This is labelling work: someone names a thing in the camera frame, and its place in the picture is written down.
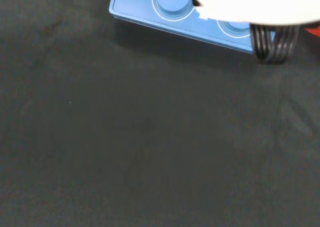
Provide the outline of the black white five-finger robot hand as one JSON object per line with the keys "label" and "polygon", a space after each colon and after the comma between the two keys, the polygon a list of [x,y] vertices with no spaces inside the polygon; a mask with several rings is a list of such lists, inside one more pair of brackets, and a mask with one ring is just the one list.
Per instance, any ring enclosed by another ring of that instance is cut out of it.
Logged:
{"label": "black white five-finger robot hand", "polygon": [[249,23],[253,54],[280,64],[293,53],[300,28],[320,24],[320,0],[196,0],[208,19]]}

